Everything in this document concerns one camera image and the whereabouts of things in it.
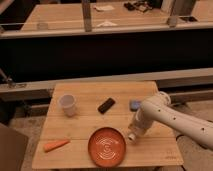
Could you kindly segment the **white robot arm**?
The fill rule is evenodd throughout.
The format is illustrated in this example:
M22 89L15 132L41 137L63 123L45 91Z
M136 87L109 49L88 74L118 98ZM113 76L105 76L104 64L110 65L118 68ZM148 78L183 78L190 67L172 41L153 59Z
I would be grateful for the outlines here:
M142 100L132 119L134 138L145 134L152 123L158 121L213 150L213 123L178 112L170 105L170 96L162 91Z

